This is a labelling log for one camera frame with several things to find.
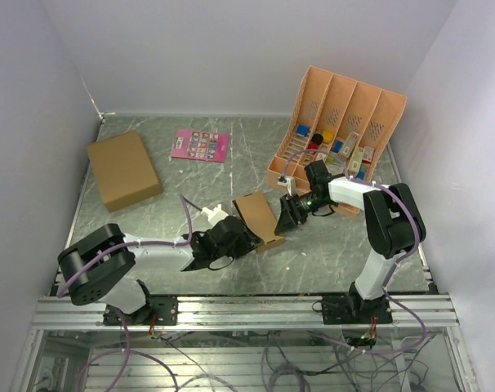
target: white wall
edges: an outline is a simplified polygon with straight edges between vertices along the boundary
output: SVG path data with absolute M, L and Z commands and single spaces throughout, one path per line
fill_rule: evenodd
M 408 88 L 393 150 L 485 391 L 495 391 L 495 0 L 460 0 Z
M 38 0 L 0 0 L 0 391 L 65 244 L 98 117 Z
M 455 0 L 43 0 L 100 110 L 290 114 L 316 65 L 404 91 Z

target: brown cardboard box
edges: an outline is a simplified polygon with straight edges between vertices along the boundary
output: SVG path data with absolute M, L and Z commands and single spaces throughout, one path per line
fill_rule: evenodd
M 113 212 L 163 192 L 139 132 L 130 131 L 87 147 L 100 196 Z
M 256 249 L 256 253 L 269 251 L 285 242 L 286 238 L 284 236 L 274 235 L 277 220 L 262 192 L 255 192 L 242 198 L 236 198 L 233 204 L 246 226 L 264 241 Z

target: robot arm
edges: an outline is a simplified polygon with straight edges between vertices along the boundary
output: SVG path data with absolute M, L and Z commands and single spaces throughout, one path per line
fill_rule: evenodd
M 323 161 L 305 167 L 311 191 L 302 196 L 286 194 L 280 199 L 281 214 L 275 230 L 283 234 L 304 224 L 310 213 L 321 207 L 346 203 L 364 211 L 368 239 L 372 250 L 360 276 L 355 280 L 355 300 L 358 303 L 383 297 L 383 283 L 396 260 L 414 245 L 413 228 L 399 206 L 385 192 L 372 186 L 333 176 Z M 387 186 L 406 205 L 417 224 L 420 239 L 426 228 L 406 184 Z
M 58 261 L 67 281 L 97 254 L 115 245 L 133 244 L 111 252 L 98 265 L 81 274 L 69 288 L 72 303 L 87 305 L 101 301 L 131 314 L 131 323 L 141 323 L 150 320 L 150 315 L 155 313 L 154 296 L 143 283 L 128 276 L 131 269 L 201 270 L 224 256 L 230 259 L 244 256 L 261 243 L 238 217 L 227 215 L 220 205 L 204 212 L 209 213 L 208 220 L 213 227 L 204 232 L 193 232 L 186 245 L 143 246 L 181 244 L 187 242 L 189 235 L 184 234 L 175 242 L 140 238 L 123 233 L 116 224 L 107 224 L 65 249 Z

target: tabletop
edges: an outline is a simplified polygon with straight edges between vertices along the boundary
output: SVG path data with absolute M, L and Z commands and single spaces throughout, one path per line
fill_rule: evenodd
M 268 164 L 288 128 L 289 118 L 253 117 L 123 117 L 108 116 L 98 140 L 137 130 L 145 143 L 163 193 L 108 212 L 101 201 L 92 171 L 81 194 L 70 243 L 106 223 L 118 223 L 125 233 L 155 238 L 175 238 L 187 233 L 185 214 L 178 194 L 200 207 L 222 203 L 236 215 L 231 203 L 255 191 L 264 193 L 275 216 L 283 191 L 268 186 Z M 180 128 L 227 132 L 229 151 L 224 163 L 170 158 Z M 380 158 L 373 179 L 382 184 L 398 182 L 388 150 Z M 191 211 L 194 230 L 209 229 L 207 220 Z M 252 252 L 220 271 L 179 272 L 162 268 L 130 272 L 152 294 L 246 295 L 343 292 L 358 277 L 371 247 L 363 213 L 350 219 L 334 214 L 311 217 L 286 236 L 286 242 L 264 253 Z M 396 270 L 392 292 L 427 290 L 421 258 L 411 256 Z

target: pink card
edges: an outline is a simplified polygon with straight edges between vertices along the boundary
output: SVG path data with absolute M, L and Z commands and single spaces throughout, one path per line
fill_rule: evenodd
M 227 133 L 179 129 L 176 132 L 172 157 L 224 162 L 228 149 L 228 139 Z

